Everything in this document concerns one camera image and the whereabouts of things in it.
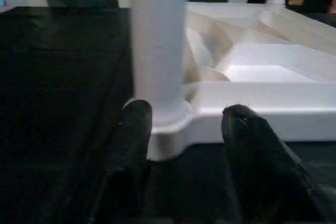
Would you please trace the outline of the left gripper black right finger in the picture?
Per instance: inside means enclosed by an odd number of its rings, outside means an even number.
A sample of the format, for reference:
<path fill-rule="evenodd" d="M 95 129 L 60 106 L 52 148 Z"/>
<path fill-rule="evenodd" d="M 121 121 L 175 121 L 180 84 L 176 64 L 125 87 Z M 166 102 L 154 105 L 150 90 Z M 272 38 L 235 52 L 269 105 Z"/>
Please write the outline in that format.
<path fill-rule="evenodd" d="M 244 221 L 335 223 L 335 198 L 268 121 L 236 104 L 222 112 L 222 136 Z"/>

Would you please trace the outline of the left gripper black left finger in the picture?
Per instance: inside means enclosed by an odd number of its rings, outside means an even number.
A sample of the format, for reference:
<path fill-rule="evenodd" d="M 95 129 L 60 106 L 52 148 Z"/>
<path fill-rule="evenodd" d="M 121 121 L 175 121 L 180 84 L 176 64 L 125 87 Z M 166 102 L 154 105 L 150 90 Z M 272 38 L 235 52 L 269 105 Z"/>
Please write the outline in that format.
<path fill-rule="evenodd" d="M 121 120 L 105 149 L 89 223 L 109 223 L 141 214 L 149 176 L 146 156 L 151 130 L 148 101 L 133 100 L 122 109 Z"/>

